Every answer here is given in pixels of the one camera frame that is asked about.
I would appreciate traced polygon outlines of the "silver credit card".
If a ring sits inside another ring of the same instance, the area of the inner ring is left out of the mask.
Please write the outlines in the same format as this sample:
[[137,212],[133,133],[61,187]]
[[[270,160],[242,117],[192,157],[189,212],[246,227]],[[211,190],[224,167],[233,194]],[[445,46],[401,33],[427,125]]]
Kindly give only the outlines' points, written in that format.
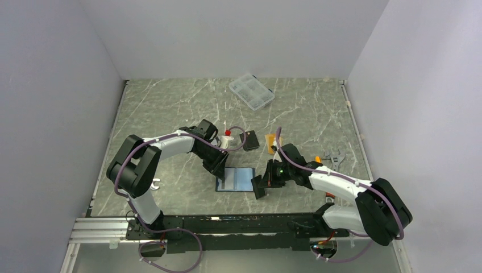
[[223,191],[231,191],[234,189],[235,185],[235,170],[233,168],[228,168],[225,170],[225,176],[221,180],[219,188]]

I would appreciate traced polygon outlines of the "blue leather card holder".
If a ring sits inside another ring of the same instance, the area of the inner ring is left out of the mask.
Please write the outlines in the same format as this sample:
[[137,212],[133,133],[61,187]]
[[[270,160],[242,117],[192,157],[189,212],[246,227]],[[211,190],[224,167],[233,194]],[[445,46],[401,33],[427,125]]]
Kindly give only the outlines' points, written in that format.
[[215,191],[216,192],[253,192],[251,179],[255,177],[254,168],[233,168],[235,170],[235,185],[231,191],[223,191],[219,188],[220,182],[223,178],[216,178]]

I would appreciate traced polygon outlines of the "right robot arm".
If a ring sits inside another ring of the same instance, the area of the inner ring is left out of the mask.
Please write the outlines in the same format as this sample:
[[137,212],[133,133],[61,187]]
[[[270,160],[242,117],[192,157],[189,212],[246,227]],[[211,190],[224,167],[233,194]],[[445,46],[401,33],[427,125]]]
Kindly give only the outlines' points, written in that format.
[[277,158],[268,160],[265,173],[251,180],[257,199],[266,195],[266,189],[281,188],[293,181],[349,202],[349,206],[328,202],[313,213],[311,228],[318,235],[327,236],[344,229],[367,236],[382,246],[403,239],[404,228],[413,216],[388,180],[356,179],[322,163],[308,162],[291,143],[282,146],[276,155]]

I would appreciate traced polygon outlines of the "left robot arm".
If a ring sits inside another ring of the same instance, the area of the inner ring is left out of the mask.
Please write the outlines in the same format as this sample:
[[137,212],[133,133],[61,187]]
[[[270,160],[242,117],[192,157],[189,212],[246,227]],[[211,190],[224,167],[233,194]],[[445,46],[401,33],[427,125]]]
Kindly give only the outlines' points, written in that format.
[[142,222],[141,232],[155,239],[164,228],[164,214],[150,190],[159,162],[193,153],[202,160],[204,169],[221,179],[231,140],[229,135],[219,136],[216,126],[205,119],[198,126],[181,127],[159,137],[129,135],[109,164],[106,176],[113,182],[115,193],[127,199],[135,217]]

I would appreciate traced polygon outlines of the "black card stack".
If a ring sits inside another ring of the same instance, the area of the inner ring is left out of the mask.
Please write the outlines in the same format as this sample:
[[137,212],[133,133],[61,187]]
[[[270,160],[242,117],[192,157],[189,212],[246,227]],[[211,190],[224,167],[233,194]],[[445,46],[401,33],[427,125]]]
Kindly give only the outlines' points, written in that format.
[[245,151],[255,150],[260,147],[258,138],[254,130],[246,131],[246,133],[239,134],[240,140],[244,142],[243,149]]

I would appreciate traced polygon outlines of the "orange card stack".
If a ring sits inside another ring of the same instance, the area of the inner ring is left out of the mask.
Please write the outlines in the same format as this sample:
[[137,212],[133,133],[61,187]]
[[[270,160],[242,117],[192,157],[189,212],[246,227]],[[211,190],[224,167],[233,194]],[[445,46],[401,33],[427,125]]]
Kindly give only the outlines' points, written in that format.
[[274,155],[278,150],[276,134],[273,133],[265,135],[265,141],[268,148],[268,153]]

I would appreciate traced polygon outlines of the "silver wrench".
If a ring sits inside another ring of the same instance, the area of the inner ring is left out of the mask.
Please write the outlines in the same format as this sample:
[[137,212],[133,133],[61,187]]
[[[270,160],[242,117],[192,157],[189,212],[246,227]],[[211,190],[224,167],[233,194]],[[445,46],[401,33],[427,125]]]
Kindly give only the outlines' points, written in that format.
[[152,180],[152,183],[151,183],[150,187],[149,187],[150,190],[152,190],[152,191],[158,190],[158,189],[160,188],[160,187],[158,186],[158,183],[159,183],[159,182],[161,182],[160,179],[154,178],[154,179]]

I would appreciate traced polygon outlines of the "adjustable wrench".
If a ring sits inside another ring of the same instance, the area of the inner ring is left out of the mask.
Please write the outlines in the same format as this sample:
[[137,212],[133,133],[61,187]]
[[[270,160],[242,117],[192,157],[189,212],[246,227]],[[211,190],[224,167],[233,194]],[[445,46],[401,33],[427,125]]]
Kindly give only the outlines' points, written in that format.
[[325,158],[331,161],[333,171],[339,170],[339,166],[341,162],[345,159],[345,157],[346,153],[341,150],[338,150],[338,154],[332,154],[329,151],[325,152]]

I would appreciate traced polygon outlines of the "clear plastic organizer box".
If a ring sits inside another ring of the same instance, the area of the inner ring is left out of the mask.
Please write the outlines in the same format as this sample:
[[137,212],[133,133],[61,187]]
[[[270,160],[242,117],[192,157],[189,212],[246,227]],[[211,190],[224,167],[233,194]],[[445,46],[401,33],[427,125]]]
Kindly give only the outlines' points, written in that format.
[[274,93],[251,74],[235,79],[228,87],[253,111],[263,108],[275,98]]

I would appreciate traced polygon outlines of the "black base frame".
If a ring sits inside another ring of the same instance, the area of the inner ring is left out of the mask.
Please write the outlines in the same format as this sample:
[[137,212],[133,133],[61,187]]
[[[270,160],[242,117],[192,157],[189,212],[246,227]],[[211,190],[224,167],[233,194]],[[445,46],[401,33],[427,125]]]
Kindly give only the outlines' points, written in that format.
[[128,241],[163,240],[169,254],[187,251],[291,249],[308,251],[311,243],[348,237],[311,213],[167,215],[156,233],[138,220],[128,221]]

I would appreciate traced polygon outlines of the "aluminium rail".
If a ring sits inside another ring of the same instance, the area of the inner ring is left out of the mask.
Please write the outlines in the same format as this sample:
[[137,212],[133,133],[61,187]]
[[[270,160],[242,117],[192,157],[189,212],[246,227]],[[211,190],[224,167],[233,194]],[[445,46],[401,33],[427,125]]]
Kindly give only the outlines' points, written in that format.
[[70,240],[73,243],[142,243],[148,241],[128,241],[125,238],[128,221],[133,217],[92,217],[79,218],[74,224]]

